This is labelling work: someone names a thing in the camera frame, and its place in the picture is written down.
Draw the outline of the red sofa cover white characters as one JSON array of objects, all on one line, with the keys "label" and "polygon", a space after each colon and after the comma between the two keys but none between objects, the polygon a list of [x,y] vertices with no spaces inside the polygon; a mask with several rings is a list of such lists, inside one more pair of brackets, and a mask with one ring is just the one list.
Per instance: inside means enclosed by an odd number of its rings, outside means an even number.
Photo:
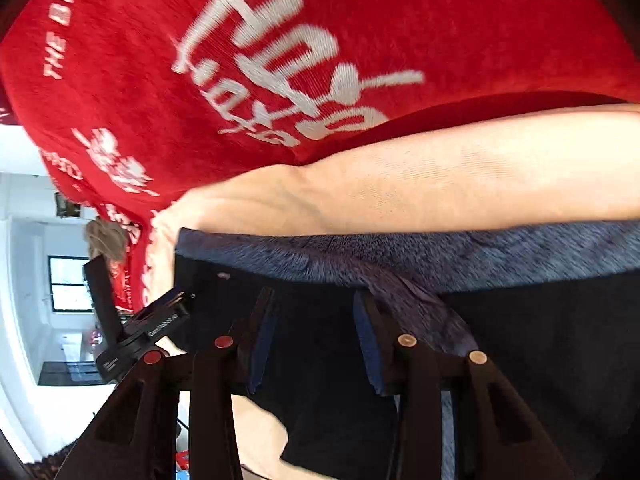
[{"label": "red sofa cover white characters", "polygon": [[60,192],[128,234],[194,188],[417,133],[639,108],[608,0],[1,0],[1,87]]}]

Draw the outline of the cream seat cushion cover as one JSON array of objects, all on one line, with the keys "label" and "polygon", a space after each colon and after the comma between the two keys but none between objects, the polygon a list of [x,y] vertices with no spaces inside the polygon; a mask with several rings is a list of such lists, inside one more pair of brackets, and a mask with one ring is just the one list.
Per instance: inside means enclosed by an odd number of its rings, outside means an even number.
[{"label": "cream seat cushion cover", "polygon": [[153,219],[144,284],[156,299],[172,281],[183,228],[426,233],[638,215],[638,106],[564,108],[417,133],[194,188]]}]

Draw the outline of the black pants with blue waistband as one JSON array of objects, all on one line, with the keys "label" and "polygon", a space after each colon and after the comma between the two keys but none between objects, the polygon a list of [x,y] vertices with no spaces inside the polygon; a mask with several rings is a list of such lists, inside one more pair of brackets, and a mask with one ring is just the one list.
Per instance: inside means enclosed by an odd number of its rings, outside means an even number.
[{"label": "black pants with blue waistband", "polygon": [[364,285],[438,350],[484,349],[579,479],[639,474],[639,226],[265,237],[183,230],[180,258]]}]

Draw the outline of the window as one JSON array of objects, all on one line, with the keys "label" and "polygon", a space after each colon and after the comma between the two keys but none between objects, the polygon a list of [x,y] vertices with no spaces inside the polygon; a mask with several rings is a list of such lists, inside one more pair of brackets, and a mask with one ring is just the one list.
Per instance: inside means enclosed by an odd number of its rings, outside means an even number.
[{"label": "window", "polygon": [[87,286],[85,257],[49,256],[49,285],[52,310],[56,313],[89,313],[92,299]]}]

